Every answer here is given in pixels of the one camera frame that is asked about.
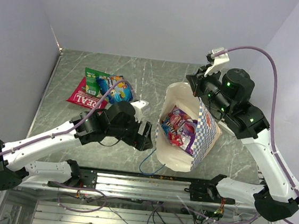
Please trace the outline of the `blue candy snack bag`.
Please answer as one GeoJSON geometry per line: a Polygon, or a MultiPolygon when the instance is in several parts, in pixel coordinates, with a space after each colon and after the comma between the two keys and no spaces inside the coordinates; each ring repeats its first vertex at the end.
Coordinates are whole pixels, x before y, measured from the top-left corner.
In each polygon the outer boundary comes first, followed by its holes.
{"type": "MultiPolygon", "coordinates": [[[[121,75],[103,75],[97,77],[96,82],[99,86],[101,95],[104,95],[112,85],[116,84],[120,80],[123,80],[123,76],[121,75]]],[[[113,90],[111,90],[106,99],[110,104],[121,101],[131,103],[134,100],[134,92],[131,90],[131,87],[127,83],[120,82],[117,86],[115,86],[113,90]]]]}

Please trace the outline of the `red REAL chips bag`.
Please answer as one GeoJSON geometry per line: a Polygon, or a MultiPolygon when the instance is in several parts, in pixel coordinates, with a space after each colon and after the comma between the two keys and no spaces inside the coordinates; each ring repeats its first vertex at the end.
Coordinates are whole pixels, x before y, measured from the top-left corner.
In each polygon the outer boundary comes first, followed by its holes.
{"type": "Polygon", "coordinates": [[[99,91],[98,84],[95,83],[95,92],[98,92],[98,94],[92,95],[86,92],[86,77],[83,77],[83,79],[80,81],[77,88],[74,90],[72,95],[67,99],[67,102],[77,104],[79,106],[82,106],[84,108],[92,109],[94,108],[98,101],[101,99],[101,93],[99,91]]]}

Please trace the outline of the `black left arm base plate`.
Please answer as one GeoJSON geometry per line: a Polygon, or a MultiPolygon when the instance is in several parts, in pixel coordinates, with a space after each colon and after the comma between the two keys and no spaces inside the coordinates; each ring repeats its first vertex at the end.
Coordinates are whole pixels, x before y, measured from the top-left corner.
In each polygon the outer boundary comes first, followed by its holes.
{"type": "Polygon", "coordinates": [[[71,178],[65,182],[48,181],[48,187],[59,187],[69,189],[95,188],[97,183],[97,173],[95,170],[73,167],[71,178]]]}

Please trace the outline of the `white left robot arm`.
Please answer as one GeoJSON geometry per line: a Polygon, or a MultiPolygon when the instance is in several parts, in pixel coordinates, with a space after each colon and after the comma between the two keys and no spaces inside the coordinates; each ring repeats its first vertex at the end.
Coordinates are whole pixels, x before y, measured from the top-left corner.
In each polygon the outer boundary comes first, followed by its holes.
{"type": "Polygon", "coordinates": [[[42,181],[54,187],[89,187],[91,179],[75,160],[50,163],[40,158],[76,146],[115,138],[138,151],[150,150],[152,124],[142,121],[147,101],[118,102],[107,109],[83,112],[64,124],[33,137],[5,143],[0,140],[0,191],[23,182],[42,181]]]}

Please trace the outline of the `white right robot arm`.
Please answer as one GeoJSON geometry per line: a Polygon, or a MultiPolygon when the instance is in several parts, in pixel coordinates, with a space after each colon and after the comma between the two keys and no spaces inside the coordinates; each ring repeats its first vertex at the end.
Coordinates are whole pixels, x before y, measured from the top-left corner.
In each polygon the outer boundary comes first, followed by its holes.
{"type": "Polygon", "coordinates": [[[215,106],[222,120],[251,153],[264,183],[248,184],[215,176],[206,197],[217,202],[223,197],[254,206],[266,220],[286,220],[299,210],[299,182],[284,165],[271,143],[271,127],[260,108],[249,102],[255,83],[243,69],[207,75],[206,67],[186,76],[193,95],[215,106]]]}

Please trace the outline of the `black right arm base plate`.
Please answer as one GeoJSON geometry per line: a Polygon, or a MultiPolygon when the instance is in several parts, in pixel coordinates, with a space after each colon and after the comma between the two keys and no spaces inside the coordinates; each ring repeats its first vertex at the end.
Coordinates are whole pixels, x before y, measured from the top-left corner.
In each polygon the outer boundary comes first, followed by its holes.
{"type": "Polygon", "coordinates": [[[216,186],[207,179],[191,179],[189,187],[184,188],[184,191],[189,194],[190,201],[220,204],[226,201],[235,204],[235,200],[220,196],[216,186]]]}

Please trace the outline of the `green chips snack bag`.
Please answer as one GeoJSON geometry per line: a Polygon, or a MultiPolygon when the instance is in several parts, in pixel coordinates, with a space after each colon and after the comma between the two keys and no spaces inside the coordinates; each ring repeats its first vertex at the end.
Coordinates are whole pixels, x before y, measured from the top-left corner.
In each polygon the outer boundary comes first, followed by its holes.
{"type": "Polygon", "coordinates": [[[86,77],[86,85],[85,85],[85,89],[86,89],[86,93],[93,95],[95,97],[99,97],[100,93],[100,88],[99,85],[97,83],[97,78],[100,76],[106,76],[108,77],[109,74],[105,73],[105,72],[100,72],[100,71],[96,71],[94,69],[91,68],[85,68],[85,77],[86,77]]]}

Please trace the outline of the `blue checkered paper bag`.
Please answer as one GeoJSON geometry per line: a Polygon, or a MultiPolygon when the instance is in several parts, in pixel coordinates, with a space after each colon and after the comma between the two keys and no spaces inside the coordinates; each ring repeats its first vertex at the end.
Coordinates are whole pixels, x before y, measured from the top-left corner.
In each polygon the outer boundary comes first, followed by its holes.
{"type": "Polygon", "coordinates": [[[176,172],[194,170],[215,145],[222,131],[201,98],[194,97],[189,84],[178,82],[166,89],[165,100],[155,130],[155,154],[163,168],[176,172]],[[168,133],[177,133],[181,115],[188,114],[197,120],[193,155],[169,143],[168,133]]]}

